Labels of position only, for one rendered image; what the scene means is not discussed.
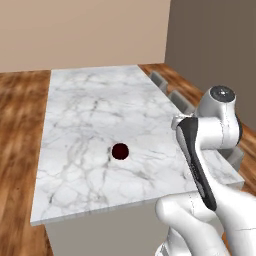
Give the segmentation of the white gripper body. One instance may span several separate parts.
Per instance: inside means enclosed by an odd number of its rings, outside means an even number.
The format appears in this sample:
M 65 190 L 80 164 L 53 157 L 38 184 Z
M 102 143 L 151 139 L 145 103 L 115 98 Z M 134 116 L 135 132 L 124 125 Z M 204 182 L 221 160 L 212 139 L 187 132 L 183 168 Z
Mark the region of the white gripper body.
M 171 129 L 176 130 L 178 126 L 180 126 L 182 129 L 185 129 L 189 126 L 189 121 L 192 118 L 191 115 L 176 115 L 172 119 L 171 123 Z

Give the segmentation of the grey stool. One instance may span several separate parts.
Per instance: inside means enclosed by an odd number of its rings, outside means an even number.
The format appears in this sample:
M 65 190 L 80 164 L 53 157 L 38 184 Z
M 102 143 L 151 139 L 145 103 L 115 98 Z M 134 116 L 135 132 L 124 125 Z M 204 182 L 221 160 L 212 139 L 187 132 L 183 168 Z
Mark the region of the grey stool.
M 244 157 L 244 152 L 239 147 L 234 147 L 232 149 L 220 149 L 219 153 L 236 171 L 239 171 Z
M 152 71 L 149 78 L 163 93 L 167 92 L 168 82 L 158 72 Z
M 168 98 L 183 113 L 191 114 L 195 111 L 195 107 L 190 103 L 179 91 L 173 90 Z

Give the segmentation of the dark red mug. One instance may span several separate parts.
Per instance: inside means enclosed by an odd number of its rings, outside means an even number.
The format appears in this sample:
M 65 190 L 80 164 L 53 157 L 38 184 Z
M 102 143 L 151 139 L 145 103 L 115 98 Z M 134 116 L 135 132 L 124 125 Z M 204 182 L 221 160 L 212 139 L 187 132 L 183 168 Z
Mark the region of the dark red mug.
M 125 160 L 129 155 L 128 146 L 124 143 L 116 143 L 112 147 L 112 156 L 117 160 Z

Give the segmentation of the grey kitchen island base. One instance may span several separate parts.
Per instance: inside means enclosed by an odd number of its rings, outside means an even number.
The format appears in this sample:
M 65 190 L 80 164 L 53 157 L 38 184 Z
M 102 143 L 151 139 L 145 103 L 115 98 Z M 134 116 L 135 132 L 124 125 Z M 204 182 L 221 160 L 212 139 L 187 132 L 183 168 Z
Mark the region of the grey kitchen island base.
M 54 256 L 154 256 L 168 227 L 155 201 L 46 224 Z

